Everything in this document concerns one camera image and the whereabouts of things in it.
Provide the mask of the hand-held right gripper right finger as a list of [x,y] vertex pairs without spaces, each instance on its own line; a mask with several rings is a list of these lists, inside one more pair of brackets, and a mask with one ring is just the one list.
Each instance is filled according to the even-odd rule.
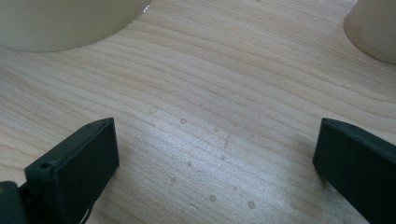
[[313,164],[370,224],[396,224],[396,146],[324,118]]

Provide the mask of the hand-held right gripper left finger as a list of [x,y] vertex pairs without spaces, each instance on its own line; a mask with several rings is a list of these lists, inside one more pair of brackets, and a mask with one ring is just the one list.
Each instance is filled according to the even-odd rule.
[[84,224],[120,165],[113,118],[84,125],[25,168],[43,224]]

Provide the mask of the brown paper cup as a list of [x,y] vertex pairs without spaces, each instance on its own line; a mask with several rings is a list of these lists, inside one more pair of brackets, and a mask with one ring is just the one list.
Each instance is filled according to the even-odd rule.
[[396,65],[396,0],[357,0],[344,19],[344,30],[359,50]]

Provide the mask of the beige plastic container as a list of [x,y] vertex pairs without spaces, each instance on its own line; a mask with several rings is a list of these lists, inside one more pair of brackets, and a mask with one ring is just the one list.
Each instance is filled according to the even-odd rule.
[[0,46],[32,52],[84,47],[115,34],[152,0],[0,0]]

